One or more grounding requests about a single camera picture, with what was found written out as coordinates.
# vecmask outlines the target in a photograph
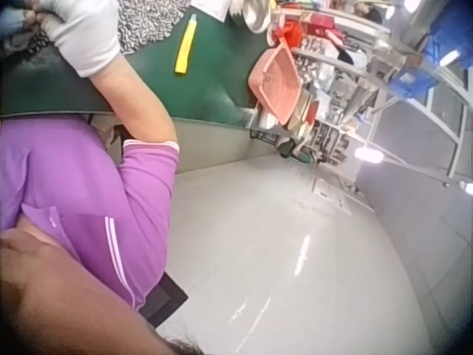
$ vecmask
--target yellow box cutter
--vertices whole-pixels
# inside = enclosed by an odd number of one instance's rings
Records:
[[[179,54],[177,55],[175,72],[185,74],[187,72],[189,53],[191,52],[192,42],[194,40],[195,30],[197,29],[197,15],[191,16],[184,32],[183,41],[180,43]]]

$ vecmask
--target hand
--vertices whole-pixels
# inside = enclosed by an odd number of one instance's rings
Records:
[[[80,77],[101,71],[120,53],[117,0],[39,0],[37,20]]]
[[[4,3],[0,9],[0,40],[28,30],[35,23],[35,13],[26,10],[27,0],[6,0]]]

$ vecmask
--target white stripe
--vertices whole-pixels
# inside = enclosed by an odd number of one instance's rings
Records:
[[[168,142],[162,142],[162,143],[148,143],[148,142],[142,142],[142,141],[137,141],[135,139],[128,139],[123,143],[123,146],[134,146],[134,145],[140,145],[140,146],[170,146],[171,148],[176,149],[178,152],[180,151],[179,144],[176,142],[168,141]]]
[[[118,279],[123,284],[123,281],[120,279],[120,275],[118,273],[117,261],[115,260],[115,253],[113,252],[112,248],[112,238],[110,237],[110,228],[109,228],[109,218],[105,217],[105,230],[106,230],[106,239],[109,241],[109,249],[110,249],[110,257],[112,258],[113,267],[115,268],[115,273],[118,276]]]
[[[126,281],[125,272],[123,271],[123,265],[122,265],[121,256],[120,256],[120,249],[118,248],[117,235],[115,233],[115,221],[114,221],[114,219],[109,218],[109,223],[110,223],[110,237],[111,237],[111,240],[112,240],[112,246],[113,246],[113,249],[115,250],[115,256],[117,258],[118,271],[120,272],[120,276],[121,276],[120,280],[123,283],[123,286],[126,288],[126,290],[128,290],[128,292],[130,293],[130,296],[132,296],[132,307],[134,308],[135,307],[135,296],[134,296],[128,282]]]

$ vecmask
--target purple shirt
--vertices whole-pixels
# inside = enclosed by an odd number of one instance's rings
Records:
[[[166,265],[179,147],[125,141],[117,168],[76,116],[5,121],[0,131],[0,227],[24,213],[134,308]]]

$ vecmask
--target red container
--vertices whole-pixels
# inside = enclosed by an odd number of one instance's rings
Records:
[[[248,85],[261,105],[276,116],[280,124],[289,121],[301,95],[302,85],[285,41],[263,53],[250,74]]]
[[[315,35],[317,30],[334,30],[335,29],[335,20],[332,16],[320,15],[314,13],[310,16],[310,22],[307,24],[307,34]]]

